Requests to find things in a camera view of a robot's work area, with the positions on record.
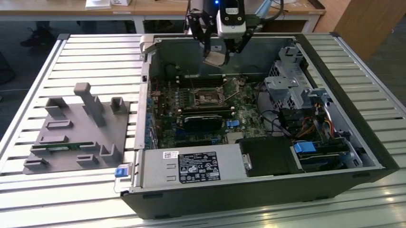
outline green circuit board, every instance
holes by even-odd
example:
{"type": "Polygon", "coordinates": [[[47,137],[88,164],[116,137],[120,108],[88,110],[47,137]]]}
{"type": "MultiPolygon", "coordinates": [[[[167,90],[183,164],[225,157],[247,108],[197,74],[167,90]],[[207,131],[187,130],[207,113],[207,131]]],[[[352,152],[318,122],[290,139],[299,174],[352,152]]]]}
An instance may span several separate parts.
{"type": "Polygon", "coordinates": [[[203,133],[189,133],[182,128],[179,122],[182,122],[182,116],[175,114],[174,107],[179,104],[179,93],[185,91],[187,99],[185,99],[189,106],[193,106],[193,98],[189,89],[167,88],[163,91],[162,96],[167,97],[167,103],[165,105],[165,110],[159,111],[161,115],[157,117],[158,125],[161,125],[159,133],[159,148],[177,148],[186,146],[202,145],[219,145],[227,144],[227,134],[241,133],[245,138],[262,137],[267,134],[263,122],[261,120],[257,106],[255,106],[255,85],[258,83],[246,83],[242,77],[234,76],[227,77],[227,82],[221,88],[205,88],[205,90],[217,90],[223,92],[222,99],[226,99],[225,103],[227,106],[234,107],[235,114],[233,118],[225,119],[222,123],[222,128],[214,132],[203,133]],[[239,125],[234,127],[227,127],[227,122],[239,121],[239,125]]]}

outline slotted metal table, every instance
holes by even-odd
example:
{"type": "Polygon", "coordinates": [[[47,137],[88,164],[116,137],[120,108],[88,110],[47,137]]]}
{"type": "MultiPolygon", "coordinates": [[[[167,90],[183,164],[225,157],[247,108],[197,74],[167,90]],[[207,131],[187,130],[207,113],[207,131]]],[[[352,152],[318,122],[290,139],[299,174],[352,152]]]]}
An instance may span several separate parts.
{"type": "MultiPolygon", "coordinates": [[[[142,220],[119,199],[115,169],[24,175],[24,160],[47,116],[47,99],[63,96],[67,103],[79,103],[76,82],[90,82],[102,102],[114,96],[131,102],[124,161],[134,160],[141,35],[71,35],[56,41],[0,142],[0,227],[406,226],[406,109],[340,37],[306,37],[398,162],[398,172],[333,199],[163,220],[142,220]]],[[[322,87],[317,73],[310,73],[322,87]]]]}

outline power supply label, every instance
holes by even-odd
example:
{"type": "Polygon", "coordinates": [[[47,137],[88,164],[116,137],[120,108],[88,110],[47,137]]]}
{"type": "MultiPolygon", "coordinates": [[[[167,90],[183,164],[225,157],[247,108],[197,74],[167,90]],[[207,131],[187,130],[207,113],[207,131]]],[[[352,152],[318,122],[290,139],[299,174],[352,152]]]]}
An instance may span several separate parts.
{"type": "Polygon", "coordinates": [[[178,155],[182,184],[221,180],[217,152],[178,155]]]}

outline blue tab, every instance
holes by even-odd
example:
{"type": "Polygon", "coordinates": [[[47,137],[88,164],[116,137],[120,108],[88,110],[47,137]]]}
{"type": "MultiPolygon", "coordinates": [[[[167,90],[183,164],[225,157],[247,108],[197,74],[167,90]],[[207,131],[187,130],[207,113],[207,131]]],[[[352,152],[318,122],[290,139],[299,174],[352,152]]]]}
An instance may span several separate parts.
{"type": "Polygon", "coordinates": [[[233,121],[233,127],[237,127],[238,125],[241,125],[241,121],[239,120],[233,121]]]}
{"type": "Polygon", "coordinates": [[[298,142],[293,147],[297,153],[313,153],[317,151],[313,142],[298,142]]]}
{"type": "Polygon", "coordinates": [[[129,176],[129,168],[116,168],[114,172],[115,177],[127,177],[129,176]]]}

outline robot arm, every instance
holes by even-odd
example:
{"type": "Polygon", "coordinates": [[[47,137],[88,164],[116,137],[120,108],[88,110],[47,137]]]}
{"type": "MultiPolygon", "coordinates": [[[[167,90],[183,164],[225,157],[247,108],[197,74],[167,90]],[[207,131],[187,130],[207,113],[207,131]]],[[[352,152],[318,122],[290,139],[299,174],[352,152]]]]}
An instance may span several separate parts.
{"type": "Polygon", "coordinates": [[[257,26],[274,20],[283,11],[283,0],[281,0],[278,14],[265,19],[271,3],[273,0],[265,0],[257,13],[246,15],[243,0],[193,0],[187,22],[194,39],[205,46],[206,63],[218,67],[226,65],[230,61],[230,54],[242,52],[257,26]],[[225,40],[225,54],[211,52],[210,39],[214,33],[225,40]]]}

